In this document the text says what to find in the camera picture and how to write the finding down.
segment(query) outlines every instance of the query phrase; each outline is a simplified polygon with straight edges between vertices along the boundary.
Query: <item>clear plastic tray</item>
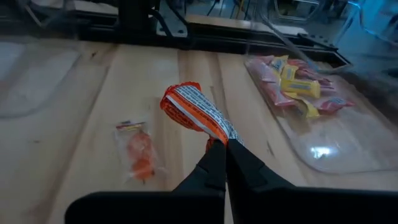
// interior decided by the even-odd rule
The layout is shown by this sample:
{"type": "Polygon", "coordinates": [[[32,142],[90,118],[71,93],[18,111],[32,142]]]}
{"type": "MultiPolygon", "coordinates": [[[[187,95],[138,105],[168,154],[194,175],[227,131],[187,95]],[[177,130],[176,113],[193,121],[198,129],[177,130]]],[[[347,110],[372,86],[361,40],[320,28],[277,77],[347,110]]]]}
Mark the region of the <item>clear plastic tray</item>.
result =
{"type": "Polygon", "coordinates": [[[6,18],[0,27],[0,119],[41,110],[80,56],[69,13],[74,2],[57,2],[59,9],[35,1],[0,3],[6,18]]]}
{"type": "Polygon", "coordinates": [[[342,174],[397,169],[396,124],[398,123],[394,119],[394,114],[398,112],[398,106],[395,103],[398,96],[395,91],[398,89],[396,88],[398,81],[394,76],[398,72],[392,63],[396,62],[392,58],[398,55],[398,47],[394,42],[396,35],[366,24],[366,18],[369,17],[364,15],[369,5],[349,2],[349,12],[346,20],[342,22],[344,26],[340,34],[328,40],[328,43],[351,44],[352,48],[357,47],[355,42],[348,40],[349,37],[345,36],[345,33],[354,30],[347,26],[353,26],[357,22],[356,26],[362,32],[359,37],[357,36],[358,42],[372,42],[373,44],[372,48],[368,47],[365,53],[363,50],[337,51],[352,63],[338,66],[323,61],[325,57],[317,57],[319,48],[316,46],[311,47],[309,51],[314,53],[309,55],[308,47],[298,47],[297,44],[293,44],[288,38],[291,34],[286,34],[284,31],[284,29],[297,30],[297,33],[312,35],[307,28],[319,21],[321,18],[319,12],[322,11],[325,1],[298,1],[315,6],[310,10],[313,13],[305,16],[299,13],[280,15],[275,2],[269,0],[257,3],[256,14],[252,17],[254,39],[248,43],[247,59],[268,55],[278,57],[288,55],[289,58],[303,60],[319,76],[332,81],[338,96],[354,104],[336,113],[321,114],[316,118],[304,118],[297,112],[295,106],[275,106],[269,93],[263,87],[264,81],[261,80],[261,76],[258,72],[248,69],[258,90],[284,130],[292,149],[306,164],[322,172],[342,174]],[[259,26],[269,27],[289,51],[273,50],[259,53],[253,44],[255,38],[258,37],[256,30],[259,30],[259,26]]]}

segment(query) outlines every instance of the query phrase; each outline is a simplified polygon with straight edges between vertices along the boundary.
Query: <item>clear plastic lid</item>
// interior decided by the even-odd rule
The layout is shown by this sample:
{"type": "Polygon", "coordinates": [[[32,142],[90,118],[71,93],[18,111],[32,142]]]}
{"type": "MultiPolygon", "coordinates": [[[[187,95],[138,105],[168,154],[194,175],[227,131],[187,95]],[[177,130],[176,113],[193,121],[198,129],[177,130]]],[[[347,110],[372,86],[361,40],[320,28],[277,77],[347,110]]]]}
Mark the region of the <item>clear plastic lid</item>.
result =
{"type": "Polygon", "coordinates": [[[398,168],[397,20],[394,1],[257,2],[246,66],[310,167],[330,173],[398,168]],[[268,38],[259,32],[263,26],[285,48],[259,51],[256,41],[268,38]],[[267,77],[270,68],[279,73],[276,82],[267,77]]]}
{"type": "Polygon", "coordinates": [[[79,58],[74,1],[0,4],[0,119],[43,108],[79,58]]]}

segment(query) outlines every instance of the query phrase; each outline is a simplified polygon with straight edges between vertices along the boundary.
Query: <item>orange candy wrapper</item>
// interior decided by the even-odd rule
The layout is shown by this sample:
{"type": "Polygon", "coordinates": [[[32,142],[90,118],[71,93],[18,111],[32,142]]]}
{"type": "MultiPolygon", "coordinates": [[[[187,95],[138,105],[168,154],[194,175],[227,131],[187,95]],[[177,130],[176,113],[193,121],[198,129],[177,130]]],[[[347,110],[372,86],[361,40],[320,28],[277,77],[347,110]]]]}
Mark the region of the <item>orange candy wrapper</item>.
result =
{"type": "Polygon", "coordinates": [[[128,177],[143,183],[153,177],[159,166],[147,124],[125,121],[116,126],[114,135],[128,177]]]}
{"type": "Polygon", "coordinates": [[[232,124],[201,92],[199,83],[185,82],[168,87],[160,108],[182,126],[209,134],[206,150],[215,139],[224,145],[227,145],[228,139],[237,139],[243,143],[232,124]]]}

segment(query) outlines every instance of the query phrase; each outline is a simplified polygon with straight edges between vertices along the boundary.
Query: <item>cable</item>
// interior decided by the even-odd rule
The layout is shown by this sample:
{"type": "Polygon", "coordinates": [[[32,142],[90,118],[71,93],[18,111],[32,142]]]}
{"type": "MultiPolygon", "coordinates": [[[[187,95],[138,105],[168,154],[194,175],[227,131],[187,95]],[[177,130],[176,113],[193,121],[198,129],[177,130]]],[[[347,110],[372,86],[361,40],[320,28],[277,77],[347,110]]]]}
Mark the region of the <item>cable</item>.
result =
{"type": "Polygon", "coordinates": [[[160,15],[160,13],[154,9],[150,9],[149,10],[149,15],[154,16],[160,23],[160,25],[162,26],[164,32],[166,33],[167,37],[173,37],[173,34],[171,33],[169,27],[167,26],[166,22],[164,21],[162,15],[160,15]]]}
{"type": "Polygon", "coordinates": [[[216,4],[217,4],[217,0],[214,0],[214,3],[213,3],[213,5],[211,6],[211,8],[210,8],[209,12],[207,12],[207,16],[209,16],[209,15],[210,15],[210,13],[212,12],[212,10],[213,10],[213,9],[214,9],[214,7],[216,6],[216,4]]]}
{"type": "Polygon", "coordinates": [[[224,0],[221,2],[221,9],[220,12],[218,13],[218,16],[221,16],[221,12],[223,11],[224,8],[224,0]]]}
{"type": "Polygon", "coordinates": [[[249,6],[250,6],[250,1],[251,1],[251,0],[249,0],[249,2],[248,2],[248,6],[247,6],[247,8],[246,8],[246,11],[244,12],[244,19],[243,19],[243,20],[246,20],[246,17],[248,16],[248,11],[249,11],[249,6]]]}
{"type": "Polygon", "coordinates": [[[239,13],[242,11],[243,3],[244,3],[244,0],[241,0],[241,2],[239,3],[239,10],[238,10],[238,13],[237,13],[235,19],[237,19],[239,17],[239,13]]]}
{"type": "Polygon", "coordinates": [[[25,5],[25,10],[27,11],[27,13],[30,15],[30,17],[33,19],[33,21],[40,27],[43,28],[43,24],[41,23],[41,21],[36,17],[36,15],[34,14],[34,12],[30,9],[30,7],[26,4],[25,5]]]}
{"type": "Polygon", "coordinates": [[[256,9],[257,9],[257,3],[254,4],[253,11],[251,12],[252,16],[256,16],[256,9]]]}
{"type": "Polygon", "coordinates": [[[184,0],[184,16],[187,16],[187,0],[184,0]]]}
{"type": "Polygon", "coordinates": [[[235,7],[236,7],[236,5],[235,5],[235,2],[234,2],[234,7],[232,8],[231,15],[229,16],[230,19],[232,19],[232,15],[234,14],[235,7]]]}

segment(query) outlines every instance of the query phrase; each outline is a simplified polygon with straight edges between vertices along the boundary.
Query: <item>black metal frame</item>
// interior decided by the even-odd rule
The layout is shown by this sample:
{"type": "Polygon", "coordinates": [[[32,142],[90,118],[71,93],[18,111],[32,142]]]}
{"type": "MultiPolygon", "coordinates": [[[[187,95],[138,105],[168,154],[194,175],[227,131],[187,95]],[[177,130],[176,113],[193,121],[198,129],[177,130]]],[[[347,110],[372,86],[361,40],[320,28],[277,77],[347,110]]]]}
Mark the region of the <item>black metal frame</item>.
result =
{"type": "MultiPolygon", "coordinates": [[[[119,0],[118,16],[73,11],[68,12],[68,17],[59,21],[61,24],[57,24],[57,26],[51,28],[59,29],[59,27],[64,27],[62,23],[67,24],[65,27],[72,25],[74,27],[73,30],[77,32],[80,40],[171,47],[184,50],[205,50],[232,54],[245,54],[248,50],[248,41],[250,41],[251,54],[289,54],[292,58],[298,57],[277,36],[264,31],[189,23],[188,26],[192,32],[190,38],[157,35],[154,29],[156,19],[155,17],[149,18],[148,16],[150,8],[153,5],[155,8],[158,8],[159,1],[119,0]]],[[[31,3],[31,8],[38,17],[46,17],[43,10],[37,10],[38,7],[34,3],[31,3]]],[[[286,38],[313,60],[329,63],[332,67],[349,64],[347,59],[336,51],[337,49],[318,45],[316,42],[299,35],[286,35],[286,38]]]]}

